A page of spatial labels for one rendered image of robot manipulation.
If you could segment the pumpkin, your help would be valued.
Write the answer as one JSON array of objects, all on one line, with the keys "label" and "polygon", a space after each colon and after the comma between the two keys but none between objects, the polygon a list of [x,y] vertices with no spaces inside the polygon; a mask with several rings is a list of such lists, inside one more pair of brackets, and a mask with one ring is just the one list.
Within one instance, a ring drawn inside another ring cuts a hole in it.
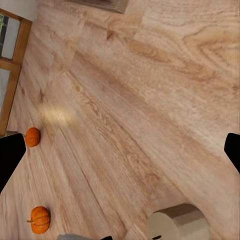
[{"label": "pumpkin", "polygon": [[31,220],[27,220],[27,223],[31,223],[31,230],[35,234],[45,233],[50,226],[50,213],[44,206],[38,206],[34,208],[30,216]]},{"label": "pumpkin", "polygon": [[30,128],[24,136],[25,144],[29,147],[36,147],[40,143],[40,130],[36,127]]}]

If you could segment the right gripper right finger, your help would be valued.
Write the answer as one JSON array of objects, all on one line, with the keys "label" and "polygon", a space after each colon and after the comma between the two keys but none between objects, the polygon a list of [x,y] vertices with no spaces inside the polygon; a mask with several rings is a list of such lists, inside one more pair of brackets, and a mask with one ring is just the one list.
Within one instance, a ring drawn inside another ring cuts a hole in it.
[{"label": "right gripper right finger", "polygon": [[229,133],[227,135],[224,151],[240,173],[240,135]]}]

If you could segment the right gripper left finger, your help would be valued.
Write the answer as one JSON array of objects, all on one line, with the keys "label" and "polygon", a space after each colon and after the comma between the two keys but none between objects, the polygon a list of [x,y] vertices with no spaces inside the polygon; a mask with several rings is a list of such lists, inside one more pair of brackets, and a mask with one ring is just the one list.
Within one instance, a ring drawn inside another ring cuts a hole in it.
[{"label": "right gripper left finger", "polygon": [[26,153],[24,135],[0,137],[0,193]]}]

